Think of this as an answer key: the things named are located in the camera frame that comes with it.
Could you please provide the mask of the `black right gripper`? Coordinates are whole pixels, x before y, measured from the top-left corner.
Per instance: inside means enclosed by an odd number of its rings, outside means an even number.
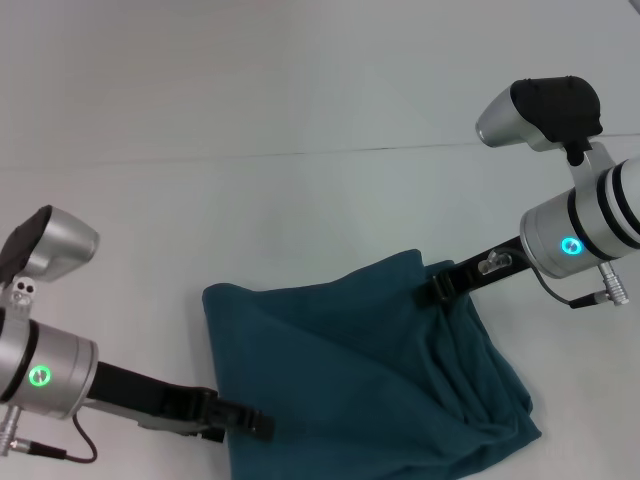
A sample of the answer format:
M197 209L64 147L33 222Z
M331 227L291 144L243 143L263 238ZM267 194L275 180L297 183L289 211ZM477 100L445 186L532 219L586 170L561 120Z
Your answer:
M458 297L530 268L519 237L430 275L414 290L420 308L447 308Z

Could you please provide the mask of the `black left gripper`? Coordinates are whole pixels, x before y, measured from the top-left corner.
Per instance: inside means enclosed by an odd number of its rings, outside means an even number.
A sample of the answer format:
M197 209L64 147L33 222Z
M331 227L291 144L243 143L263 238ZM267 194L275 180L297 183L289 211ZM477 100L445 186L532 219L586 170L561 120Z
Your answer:
M174 385L100 362L87 406L135 421L153 431L202 436L222 442L227 433L262 441L274 436L275 422L255 408L220 400L204 387Z

